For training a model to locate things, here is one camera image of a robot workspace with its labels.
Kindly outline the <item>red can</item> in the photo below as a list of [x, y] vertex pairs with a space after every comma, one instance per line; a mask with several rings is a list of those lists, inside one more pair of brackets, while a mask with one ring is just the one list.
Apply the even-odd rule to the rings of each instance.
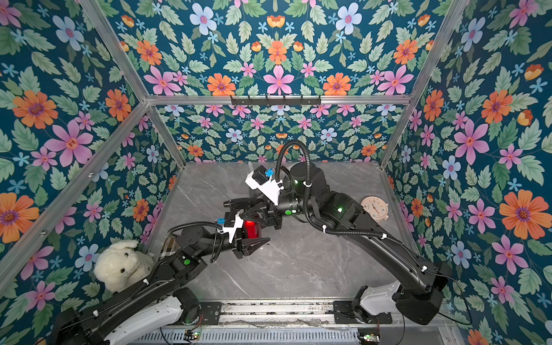
[[256, 221], [244, 222], [244, 236], [246, 239], [258, 239], [261, 237], [261, 226]]

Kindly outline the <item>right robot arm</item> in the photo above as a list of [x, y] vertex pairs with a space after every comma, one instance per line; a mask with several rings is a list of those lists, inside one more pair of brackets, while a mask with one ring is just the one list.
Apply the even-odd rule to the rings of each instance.
[[314, 229], [356, 244], [395, 278], [387, 285], [359, 289], [352, 301], [355, 319], [368, 322], [384, 313], [400, 313], [416, 324], [429, 324], [440, 313], [443, 290], [451, 280], [449, 267], [414, 253], [385, 231], [362, 204], [332, 191], [324, 172], [310, 158], [303, 142], [286, 142], [275, 168], [259, 166], [246, 177], [247, 186], [260, 196], [225, 202], [228, 212], [217, 222], [218, 233], [227, 234], [230, 243], [244, 250], [246, 242], [238, 233], [248, 222], [261, 229], [281, 229], [284, 217], [303, 215]]

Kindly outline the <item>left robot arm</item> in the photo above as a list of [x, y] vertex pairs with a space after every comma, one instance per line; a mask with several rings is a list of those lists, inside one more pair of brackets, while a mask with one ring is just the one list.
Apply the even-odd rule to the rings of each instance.
[[146, 277], [110, 299], [81, 312], [67, 309], [53, 326], [52, 344], [129, 344], [145, 334], [181, 321], [201, 320], [201, 304], [187, 288], [206, 268], [205, 256], [221, 252], [238, 258], [269, 242], [267, 237], [231, 241], [220, 225], [197, 221], [173, 227], [177, 250], [157, 261]]

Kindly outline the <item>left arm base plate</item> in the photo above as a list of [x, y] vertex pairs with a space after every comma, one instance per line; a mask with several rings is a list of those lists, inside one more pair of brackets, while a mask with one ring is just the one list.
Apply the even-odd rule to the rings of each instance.
[[198, 305], [187, 307], [181, 323], [186, 326], [213, 326], [217, 325], [221, 316], [221, 302], [200, 302]]

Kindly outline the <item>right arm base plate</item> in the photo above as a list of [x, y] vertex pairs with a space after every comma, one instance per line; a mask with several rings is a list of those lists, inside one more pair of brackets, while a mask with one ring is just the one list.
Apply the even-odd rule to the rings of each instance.
[[391, 324], [391, 313], [372, 314], [361, 306], [361, 297], [369, 290], [368, 285], [362, 286], [352, 300], [335, 300], [332, 309], [327, 313], [333, 315], [336, 324]]

